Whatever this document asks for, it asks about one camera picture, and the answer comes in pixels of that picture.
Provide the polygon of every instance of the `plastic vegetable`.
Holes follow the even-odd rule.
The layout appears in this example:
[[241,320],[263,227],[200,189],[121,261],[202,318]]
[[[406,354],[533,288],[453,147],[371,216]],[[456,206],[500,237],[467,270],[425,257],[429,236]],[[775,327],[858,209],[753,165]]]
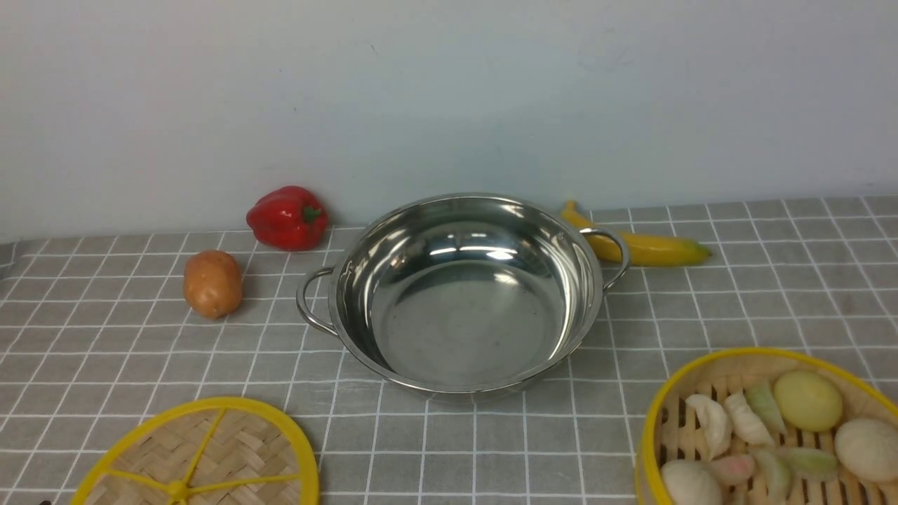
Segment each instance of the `plastic vegetable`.
[[[577,212],[574,200],[565,202],[561,217],[577,229],[596,227],[596,224]],[[703,263],[711,251],[702,244],[676,236],[637,235],[619,232],[629,247],[630,260],[634,266],[680,267]],[[586,238],[593,252],[600,260],[620,261],[621,250],[603,236],[590,235]]]
[[898,479],[898,428],[875,419],[854,419],[836,431],[836,456],[858,478],[873,483]]
[[767,431],[761,418],[752,412],[742,393],[729,395],[724,400],[724,408],[733,422],[733,431],[745,443],[754,446],[775,446],[776,442]]
[[770,503],[781,503],[792,489],[792,470],[786,461],[767,449],[752,451],[767,482],[767,498]]
[[282,251],[308,251],[321,242],[328,213],[310,191],[285,186],[262,197],[246,214],[256,240]]
[[243,299],[240,265],[224,251],[198,252],[184,265],[184,299],[207,319],[237,310]]
[[828,481],[839,474],[836,456],[810,447],[781,447],[779,455],[786,460],[796,477],[809,481]]
[[736,486],[754,474],[754,458],[751,455],[727,456],[708,461],[708,469],[719,483]]
[[769,380],[764,379],[746,389],[745,401],[752,408],[752,412],[758,414],[768,430],[772,433],[786,434],[786,423],[783,421],[782,414],[779,413]]
[[729,449],[733,437],[733,423],[720,403],[704,394],[693,394],[686,398],[686,404],[695,409],[699,424],[704,431],[710,457],[714,458]]
[[698,461],[668,461],[661,467],[661,480],[675,505],[723,505],[720,484]]
[[792,370],[777,379],[773,396],[786,421],[807,431],[827,431],[839,422],[842,398],[832,382],[810,370]]

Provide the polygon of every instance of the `potato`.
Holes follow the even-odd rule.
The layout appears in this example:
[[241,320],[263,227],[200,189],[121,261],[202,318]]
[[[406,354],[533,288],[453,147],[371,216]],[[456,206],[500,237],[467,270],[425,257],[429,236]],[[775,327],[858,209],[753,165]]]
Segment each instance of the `potato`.
[[184,265],[184,299],[206,319],[237,310],[243,300],[240,265],[224,251],[197,252]]

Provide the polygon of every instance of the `bell pepper stem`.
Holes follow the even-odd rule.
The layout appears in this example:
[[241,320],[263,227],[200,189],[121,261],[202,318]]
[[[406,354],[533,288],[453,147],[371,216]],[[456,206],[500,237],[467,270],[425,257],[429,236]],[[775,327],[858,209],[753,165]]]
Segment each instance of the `bell pepper stem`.
[[306,223],[313,222],[315,220],[315,218],[317,218],[320,215],[321,215],[320,208],[313,208],[311,206],[306,206],[303,208],[303,219],[305,220]]

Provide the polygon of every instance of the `woven bamboo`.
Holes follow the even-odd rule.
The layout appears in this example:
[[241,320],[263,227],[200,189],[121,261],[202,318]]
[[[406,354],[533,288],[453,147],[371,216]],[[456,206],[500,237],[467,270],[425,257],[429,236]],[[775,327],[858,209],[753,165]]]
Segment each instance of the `woven bamboo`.
[[186,413],[118,453],[84,503],[297,504],[296,454],[291,439],[254,412],[216,407]]
[[[669,381],[656,398],[649,413],[643,435],[643,447],[637,463],[637,486],[643,504],[667,505],[670,499],[659,489],[658,468],[672,459],[707,460],[708,446],[695,410],[684,401],[691,394],[706,394],[723,403],[734,393],[743,391],[758,381],[774,380],[793,369],[810,369],[826,377],[840,390],[844,413],[842,422],[857,417],[869,417],[892,423],[898,427],[898,408],[882,395],[863,385],[860,380],[832,365],[784,351],[739,350],[719,353],[696,366],[684,367]],[[838,425],[831,431],[813,433],[788,426],[788,434],[779,436],[779,444],[787,447],[814,447],[834,454],[833,438]],[[722,456],[747,452],[746,444],[733,435],[729,450]],[[725,488],[725,496],[744,492],[746,503],[768,505],[767,486],[760,470],[738,487]],[[826,483],[812,483],[795,479],[787,504],[810,505],[898,505],[898,482],[876,485],[861,482],[844,468],[838,479]]]

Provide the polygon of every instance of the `banana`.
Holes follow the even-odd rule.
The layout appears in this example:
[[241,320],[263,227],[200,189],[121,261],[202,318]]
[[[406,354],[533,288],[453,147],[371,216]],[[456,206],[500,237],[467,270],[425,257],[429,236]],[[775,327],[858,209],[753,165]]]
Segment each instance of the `banana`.
[[[561,218],[577,229],[598,227],[577,212],[574,200],[565,202]],[[698,242],[677,236],[639,235],[618,232],[629,247],[631,262],[640,267],[682,267],[698,265],[711,256],[711,251]],[[600,260],[621,261],[621,250],[609,238],[591,235],[586,238]]]

